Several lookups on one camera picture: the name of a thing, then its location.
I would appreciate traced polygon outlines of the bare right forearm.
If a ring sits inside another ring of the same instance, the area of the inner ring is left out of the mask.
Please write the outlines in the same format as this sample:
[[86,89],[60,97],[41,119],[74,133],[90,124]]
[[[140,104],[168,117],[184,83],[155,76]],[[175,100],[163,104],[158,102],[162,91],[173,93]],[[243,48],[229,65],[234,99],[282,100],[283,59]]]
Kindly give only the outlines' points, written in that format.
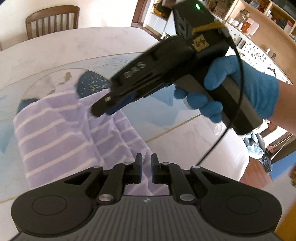
[[295,85],[279,82],[279,96],[270,121],[295,136]]

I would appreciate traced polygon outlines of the blue gloved right hand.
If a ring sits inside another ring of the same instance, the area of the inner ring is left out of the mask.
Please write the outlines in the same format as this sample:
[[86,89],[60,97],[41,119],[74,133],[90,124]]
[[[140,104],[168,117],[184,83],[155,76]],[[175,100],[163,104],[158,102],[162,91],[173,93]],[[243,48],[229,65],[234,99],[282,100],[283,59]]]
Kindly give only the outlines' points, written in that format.
[[[276,122],[275,108],[280,93],[280,82],[273,76],[257,71],[243,62],[244,93],[256,113],[262,118]],[[237,86],[241,86],[239,62],[235,56],[220,57],[213,61],[204,80],[207,90],[214,90],[231,76]],[[209,100],[198,92],[187,93],[176,87],[176,99],[186,99],[188,107],[198,109],[200,113],[214,123],[222,121],[223,105]]]

